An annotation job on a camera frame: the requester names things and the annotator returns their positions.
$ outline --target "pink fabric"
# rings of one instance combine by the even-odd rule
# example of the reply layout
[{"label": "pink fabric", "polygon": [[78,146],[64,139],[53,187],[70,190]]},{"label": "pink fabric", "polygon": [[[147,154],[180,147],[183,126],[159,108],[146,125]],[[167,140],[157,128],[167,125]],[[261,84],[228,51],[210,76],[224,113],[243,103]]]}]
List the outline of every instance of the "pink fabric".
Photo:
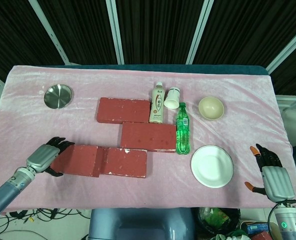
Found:
[{"label": "pink fabric", "polygon": [[[0,185],[26,165],[27,157],[54,136],[78,145],[117,147],[119,124],[96,122],[100,97],[149,99],[156,82],[180,88],[190,115],[191,154],[149,152],[147,178],[101,175],[99,178],[38,174],[7,211],[28,208],[227,207],[273,205],[250,192],[245,181],[263,186],[249,147],[256,143],[276,152],[287,168],[296,193],[296,167],[269,76],[215,75],[127,70],[92,70],[15,66],[0,100]],[[62,109],[44,104],[54,84],[69,85],[73,101]],[[223,101],[224,116],[201,118],[199,100]],[[164,122],[175,123],[177,110],[164,109]],[[205,145],[225,149],[234,164],[233,178],[222,188],[208,188],[193,176],[192,154]]]}]

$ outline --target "robotic arm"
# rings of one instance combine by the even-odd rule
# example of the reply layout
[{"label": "robotic arm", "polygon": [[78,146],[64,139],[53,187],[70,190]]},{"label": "robotic arm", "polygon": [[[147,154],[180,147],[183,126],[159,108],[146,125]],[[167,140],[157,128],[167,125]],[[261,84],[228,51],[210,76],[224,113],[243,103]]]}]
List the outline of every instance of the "robotic arm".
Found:
[{"label": "robotic arm", "polygon": [[257,160],[264,188],[255,187],[247,181],[244,184],[250,191],[266,195],[276,203],[268,216],[270,235],[270,217],[275,211],[282,239],[296,240],[296,208],[291,205],[296,203],[296,200],[293,199],[295,193],[289,174],[274,152],[259,144],[256,144],[256,147],[259,151],[253,146],[250,150]]},{"label": "robotic arm", "polygon": [[13,176],[0,187],[0,214],[35,179],[36,174],[46,172],[60,177],[61,172],[50,168],[51,163],[73,142],[64,137],[54,137],[41,145],[26,161],[26,167],[18,168]]}]

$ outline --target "green bottle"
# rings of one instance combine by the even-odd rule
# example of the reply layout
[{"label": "green bottle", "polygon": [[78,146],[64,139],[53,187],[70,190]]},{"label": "green bottle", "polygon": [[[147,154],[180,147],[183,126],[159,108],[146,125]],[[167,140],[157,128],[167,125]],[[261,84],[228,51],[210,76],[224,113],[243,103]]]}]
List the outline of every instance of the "green bottle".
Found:
[{"label": "green bottle", "polygon": [[190,152],[190,131],[189,131],[189,116],[186,112],[186,104],[179,103],[179,112],[176,118],[176,152],[178,154],[188,154]]}]

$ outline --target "beige bowl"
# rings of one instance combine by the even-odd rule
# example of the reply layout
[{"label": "beige bowl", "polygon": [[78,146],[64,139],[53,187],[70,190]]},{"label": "beige bowl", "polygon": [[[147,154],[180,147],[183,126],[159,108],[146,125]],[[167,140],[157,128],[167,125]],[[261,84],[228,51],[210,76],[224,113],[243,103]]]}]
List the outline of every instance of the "beige bowl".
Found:
[{"label": "beige bowl", "polygon": [[216,97],[207,96],[198,105],[201,116],[208,120],[220,119],[224,115],[224,105]]}]

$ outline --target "plastic cup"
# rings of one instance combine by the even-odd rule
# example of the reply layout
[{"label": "plastic cup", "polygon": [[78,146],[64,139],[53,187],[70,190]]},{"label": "plastic cup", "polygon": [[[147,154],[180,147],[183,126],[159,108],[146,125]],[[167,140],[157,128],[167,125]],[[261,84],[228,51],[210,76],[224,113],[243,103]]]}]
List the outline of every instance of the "plastic cup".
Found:
[{"label": "plastic cup", "polygon": [[180,96],[180,89],[178,87],[173,86],[168,91],[166,100],[163,102],[163,105],[168,109],[179,108],[179,96]]}]

